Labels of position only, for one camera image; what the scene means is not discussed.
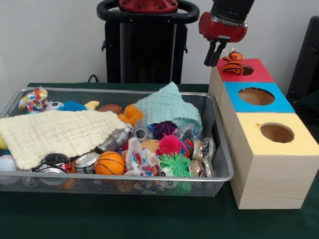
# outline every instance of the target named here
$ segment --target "pink spiky ball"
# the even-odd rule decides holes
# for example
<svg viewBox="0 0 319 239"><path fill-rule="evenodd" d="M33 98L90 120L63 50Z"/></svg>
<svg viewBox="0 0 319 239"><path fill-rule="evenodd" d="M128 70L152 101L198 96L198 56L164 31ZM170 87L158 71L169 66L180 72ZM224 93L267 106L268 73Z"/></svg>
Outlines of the pink spiky ball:
<svg viewBox="0 0 319 239"><path fill-rule="evenodd" d="M159 141L159 150L162 154L180 153L182 142L175 135L166 135Z"/></svg>

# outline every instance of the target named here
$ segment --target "orange ball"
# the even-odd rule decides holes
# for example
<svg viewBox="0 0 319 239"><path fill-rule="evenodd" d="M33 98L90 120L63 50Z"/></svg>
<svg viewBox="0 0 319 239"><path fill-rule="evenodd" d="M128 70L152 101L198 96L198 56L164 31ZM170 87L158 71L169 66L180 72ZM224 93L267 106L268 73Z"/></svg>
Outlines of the orange ball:
<svg viewBox="0 0 319 239"><path fill-rule="evenodd" d="M96 174L123 175L125 160L119 153L104 152L96 160L94 170Z"/></svg>

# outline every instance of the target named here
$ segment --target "black cable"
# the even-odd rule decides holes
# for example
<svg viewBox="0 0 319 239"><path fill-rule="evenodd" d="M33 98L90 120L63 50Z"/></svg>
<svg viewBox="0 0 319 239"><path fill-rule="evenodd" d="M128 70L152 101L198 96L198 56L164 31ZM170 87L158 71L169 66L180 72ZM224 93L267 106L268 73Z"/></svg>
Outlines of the black cable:
<svg viewBox="0 0 319 239"><path fill-rule="evenodd" d="M88 83L91 82L91 79L92 79L93 77L95 78L95 81L96 81L97 83L99 83L99 79L98 79L98 77L97 77L95 74L92 74L92 75L89 77Z"/></svg>

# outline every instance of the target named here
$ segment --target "baseball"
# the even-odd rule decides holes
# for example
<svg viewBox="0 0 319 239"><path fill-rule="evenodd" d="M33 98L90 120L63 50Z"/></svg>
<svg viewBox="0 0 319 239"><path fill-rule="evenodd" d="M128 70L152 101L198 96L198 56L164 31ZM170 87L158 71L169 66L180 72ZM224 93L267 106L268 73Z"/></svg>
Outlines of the baseball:
<svg viewBox="0 0 319 239"><path fill-rule="evenodd" d="M19 171L19 168L11 155L3 155L0 157L0 171ZM19 179L20 177L0 176L0 184L14 184L19 181Z"/></svg>

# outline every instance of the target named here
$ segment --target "orange tiger toy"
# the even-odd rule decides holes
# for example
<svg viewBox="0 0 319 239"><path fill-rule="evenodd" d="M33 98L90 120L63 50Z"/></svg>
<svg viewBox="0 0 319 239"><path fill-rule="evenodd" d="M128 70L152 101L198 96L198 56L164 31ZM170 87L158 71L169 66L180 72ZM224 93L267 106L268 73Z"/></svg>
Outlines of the orange tiger toy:
<svg viewBox="0 0 319 239"><path fill-rule="evenodd" d="M239 52L231 52L228 56L223 57L223 60L228 61L228 63L222 67L222 71L242 76L244 74L243 58L244 56Z"/></svg>

